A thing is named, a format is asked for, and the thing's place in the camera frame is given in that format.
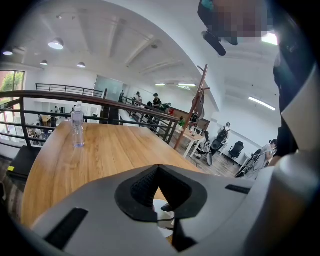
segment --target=chair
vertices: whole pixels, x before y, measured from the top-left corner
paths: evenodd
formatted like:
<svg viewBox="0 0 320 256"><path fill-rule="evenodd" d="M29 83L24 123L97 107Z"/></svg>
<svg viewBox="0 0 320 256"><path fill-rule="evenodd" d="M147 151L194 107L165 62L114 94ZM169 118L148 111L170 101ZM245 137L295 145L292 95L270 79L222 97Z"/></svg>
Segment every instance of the chair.
<svg viewBox="0 0 320 256"><path fill-rule="evenodd" d="M238 141L236 144L234 144L234 147L231 146L229 150L229 155L231 156L231 159L238 158L243 149L244 149L244 143L241 141Z"/></svg>

